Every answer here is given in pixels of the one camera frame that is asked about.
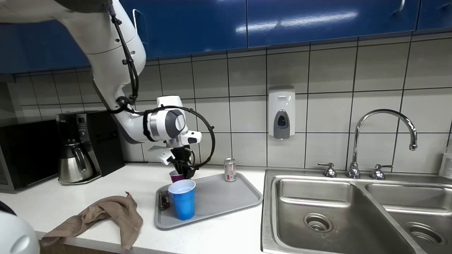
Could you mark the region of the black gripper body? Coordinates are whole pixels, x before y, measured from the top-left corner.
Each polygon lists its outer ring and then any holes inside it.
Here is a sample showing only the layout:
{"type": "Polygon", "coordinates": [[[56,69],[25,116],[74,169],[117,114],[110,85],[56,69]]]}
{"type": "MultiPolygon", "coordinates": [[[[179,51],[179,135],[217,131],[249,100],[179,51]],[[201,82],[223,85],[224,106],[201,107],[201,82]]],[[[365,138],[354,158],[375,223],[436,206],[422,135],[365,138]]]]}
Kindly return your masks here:
{"type": "Polygon", "coordinates": [[[190,161],[192,151],[186,147],[172,148],[170,150],[173,159],[172,165],[175,171],[183,175],[184,179],[190,179],[194,175],[194,168],[190,161]]]}

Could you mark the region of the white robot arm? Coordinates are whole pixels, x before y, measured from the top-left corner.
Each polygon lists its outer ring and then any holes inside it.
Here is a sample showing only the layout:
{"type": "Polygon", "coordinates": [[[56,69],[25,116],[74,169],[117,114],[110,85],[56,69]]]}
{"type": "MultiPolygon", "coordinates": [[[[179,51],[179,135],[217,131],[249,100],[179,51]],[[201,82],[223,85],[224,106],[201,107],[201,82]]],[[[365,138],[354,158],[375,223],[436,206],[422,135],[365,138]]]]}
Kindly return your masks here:
{"type": "Polygon", "coordinates": [[[201,134],[187,128],[189,109],[180,97],[160,96],[155,109],[134,109],[146,52],[118,0],[1,0],[0,7],[2,24],[62,24],[87,58],[96,92],[125,135],[134,143],[162,141],[165,148],[151,152],[162,164],[172,164],[182,178],[194,175],[190,147],[201,134]]]}

